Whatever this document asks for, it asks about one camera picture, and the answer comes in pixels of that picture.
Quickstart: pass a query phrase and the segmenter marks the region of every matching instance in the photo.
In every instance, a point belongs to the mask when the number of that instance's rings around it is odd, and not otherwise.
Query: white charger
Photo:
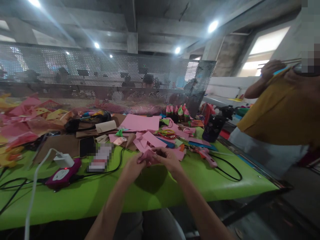
[[[60,153],[53,159],[60,168],[70,168],[74,165],[74,161],[69,154]]]

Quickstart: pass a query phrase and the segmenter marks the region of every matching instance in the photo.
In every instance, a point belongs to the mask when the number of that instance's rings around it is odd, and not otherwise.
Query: ceiling
[[[199,54],[214,36],[207,31],[212,21],[219,21],[219,29],[228,34],[248,26],[257,27],[301,8],[301,0],[39,2],[40,9],[28,0],[0,3],[0,20],[10,26],[6,29],[0,24],[0,35],[34,43],[30,36],[33,30],[38,44],[87,48],[98,42],[101,48],[127,51],[128,32],[136,32],[138,51],[171,54],[179,46],[182,53]]]

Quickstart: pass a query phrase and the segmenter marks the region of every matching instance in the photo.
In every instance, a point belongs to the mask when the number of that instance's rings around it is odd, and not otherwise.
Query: gray pants
[[[122,213],[114,240],[185,240],[183,231],[167,208]]]

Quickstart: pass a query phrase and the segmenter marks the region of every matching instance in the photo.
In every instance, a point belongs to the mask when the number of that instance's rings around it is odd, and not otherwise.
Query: green table
[[[231,153],[227,147],[218,141],[214,145],[220,152]],[[121,149],[121,147],[115,147],[108,170],[115,169],[118,166]],[[25,165],[33,154],[33,152],[26,152],[24,159],[19,161],[16,167],[12,170],[9,169],[4,174],[0,179],[0,184],[18,177],[33,179],[36,166],[28,171]],[[127,159],[134,154],[136,153],[129,150],[124,151],[121,168],[123,168]],[[235,182],[219,170],[209,168],[205,160],[190,151],[187,151],[181,162],[183,169],[206,201],[243,198],[279,189],[236,155],[221,156],[241,172],[242,181]],[[237,173],[228,164],[219,159],[216,159],[216,161],[226,172],[238,177]],[[79,174],[85,172],[86,162],[89,162],[89,160],[83,160]],[[49,177],[57,169],[58,167],[55,163],[46,162],[41,167],[38,178]],[[96,216],[106,202],[120,174],[121,169],[110,175],[89,177],[73,183],[56,193],[44,185],[37,186],[31,213],[31,225]],[[7,210],[0,216],[0,230],[24,226],[31,196],[31,187],[32,184],[24,186]],[[0,192],[0,207],[5,205],[15,190],[14,188]],[[147,211],[183,203],[183,194],[177,183],[164,166],[156,165],[143,170],[143,174],[130,186],[126,194],[123,211]]]

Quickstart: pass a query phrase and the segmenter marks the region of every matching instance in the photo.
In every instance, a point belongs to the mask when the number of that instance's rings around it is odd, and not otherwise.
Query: metal mesh panel
[[[215,61],[0,42],[0,91],[38,93],[67,108],[159,114],[168,103],[197,112]]]

